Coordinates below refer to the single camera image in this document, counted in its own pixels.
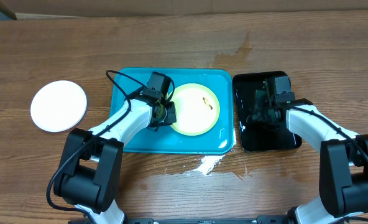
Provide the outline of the black rectangular tray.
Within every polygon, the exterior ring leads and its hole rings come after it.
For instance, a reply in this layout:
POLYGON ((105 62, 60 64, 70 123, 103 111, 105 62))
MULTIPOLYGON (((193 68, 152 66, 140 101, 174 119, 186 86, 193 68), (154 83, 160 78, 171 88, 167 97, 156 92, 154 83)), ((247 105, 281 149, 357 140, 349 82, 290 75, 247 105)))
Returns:
POLYGON ((232 79, 241 144, 247 152, 296 149, 302 144, 301 137, 286 128, 284 115, 284 123, 280 128, 263 128, 246 121, 254 103, 254 91, 260 87, 261 79, 274 75, 287 74, 283 71, 246 73, 232 79))

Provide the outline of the teal plastic tray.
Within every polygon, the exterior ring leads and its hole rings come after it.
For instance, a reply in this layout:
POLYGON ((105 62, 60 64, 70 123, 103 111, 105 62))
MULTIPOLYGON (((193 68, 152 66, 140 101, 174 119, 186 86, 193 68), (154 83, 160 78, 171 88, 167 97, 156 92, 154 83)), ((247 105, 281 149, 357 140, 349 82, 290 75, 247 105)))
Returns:
POLYGON ((169 88, 178 96, 178 87, 196 83, 209 88, 220 105, 216 124, 204 134, 186 136, 171 126, 162 126, 139 131, 127 145, 124 152, 143 152, 156 154, 224 154, 230 150, 234 141, 234 115, 232 98, 232 78, 224 70, 199 68, 133 68, 120 70, 135 80, 115 75, 114 81, 127 93, 138 89, 137 82, 147 84, 152 72, 160 72, 170 77, 175 88, 169 88))

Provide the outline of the yellow plate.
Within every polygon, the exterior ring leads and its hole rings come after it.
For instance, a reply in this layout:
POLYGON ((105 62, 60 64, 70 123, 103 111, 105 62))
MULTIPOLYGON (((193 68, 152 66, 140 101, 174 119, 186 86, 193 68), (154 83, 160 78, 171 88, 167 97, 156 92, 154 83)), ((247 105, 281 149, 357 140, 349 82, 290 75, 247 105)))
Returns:
POLYGON ((187 83, 171 92, 177 121, 171 124, 176 132, 198 136, 211 130, 220 115, 217 96, 206 86, 187 83))

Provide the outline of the white plate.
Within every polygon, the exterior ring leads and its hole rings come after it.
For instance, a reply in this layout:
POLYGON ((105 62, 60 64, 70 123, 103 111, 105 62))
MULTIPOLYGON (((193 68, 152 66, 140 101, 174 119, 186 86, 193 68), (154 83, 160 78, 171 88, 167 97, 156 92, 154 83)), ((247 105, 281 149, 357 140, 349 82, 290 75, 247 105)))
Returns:
POLYGON ((30 116, 38 128, 58 133, 78 124, 86 109, 87 97, 82 87, 68 80, 58 80, 45 85, 35 94, 30 105, 30 116))

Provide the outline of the green yellow sponge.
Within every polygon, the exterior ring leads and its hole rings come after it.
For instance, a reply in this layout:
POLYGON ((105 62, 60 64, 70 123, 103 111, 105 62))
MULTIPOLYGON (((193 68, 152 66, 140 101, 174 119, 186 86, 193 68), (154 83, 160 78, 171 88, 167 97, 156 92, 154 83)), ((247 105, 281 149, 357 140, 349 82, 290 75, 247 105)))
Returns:
POLYGON ((267 93, 264 90, 255 91, 254 106, 255 108, 263 108, 267 101, 267 93))

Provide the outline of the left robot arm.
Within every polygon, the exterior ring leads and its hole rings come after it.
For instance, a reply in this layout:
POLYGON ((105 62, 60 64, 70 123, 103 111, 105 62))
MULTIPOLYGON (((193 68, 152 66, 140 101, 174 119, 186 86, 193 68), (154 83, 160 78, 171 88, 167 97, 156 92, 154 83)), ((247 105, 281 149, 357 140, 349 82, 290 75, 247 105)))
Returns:
POLYGON ((82 213, 85 223, 125 223, 115 201, 124 147, 143 129, 157 131, 176 122, 174 91, 170 77, 152 72, 146 84, 124 94, 122 108, 105 122, 70 131, 47 186, 48 204, 82 213))

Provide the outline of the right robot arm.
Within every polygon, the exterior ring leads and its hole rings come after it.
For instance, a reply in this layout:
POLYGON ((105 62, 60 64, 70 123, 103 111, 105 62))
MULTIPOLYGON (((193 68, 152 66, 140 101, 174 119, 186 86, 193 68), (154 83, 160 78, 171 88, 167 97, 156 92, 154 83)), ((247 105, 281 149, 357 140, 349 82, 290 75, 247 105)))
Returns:
POLYGON ((232 81, 245 151, 295 149, 307 142, 320 155, 319 195, 293 207, 279 223, 367 221, 368 134, 328 119, 296 98, 281 71, 238 75, 232 81))

